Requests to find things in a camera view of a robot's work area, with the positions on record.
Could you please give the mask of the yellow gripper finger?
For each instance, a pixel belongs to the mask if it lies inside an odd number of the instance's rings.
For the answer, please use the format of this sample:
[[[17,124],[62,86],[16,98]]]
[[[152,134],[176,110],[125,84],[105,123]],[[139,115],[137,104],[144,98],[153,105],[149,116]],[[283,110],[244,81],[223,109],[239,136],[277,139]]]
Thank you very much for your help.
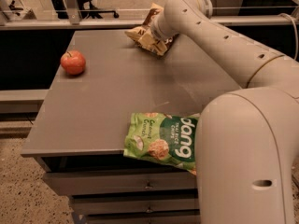
[[[156,39],[150,30],[147,30],[138,40],[142,49],[150,51],[158,56],[164,56],[167,46],[162,40]]]

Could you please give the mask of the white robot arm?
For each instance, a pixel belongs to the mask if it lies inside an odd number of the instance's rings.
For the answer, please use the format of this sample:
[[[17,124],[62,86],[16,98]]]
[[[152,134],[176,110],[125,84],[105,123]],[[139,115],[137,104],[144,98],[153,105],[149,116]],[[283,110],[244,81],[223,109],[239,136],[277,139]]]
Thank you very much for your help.
[[[239,86],[211,101],[197,125],[201,224],[295,224],[298,63],[211,13],[209,0],[168,0],[150,24],[155,39],[186,35]]]

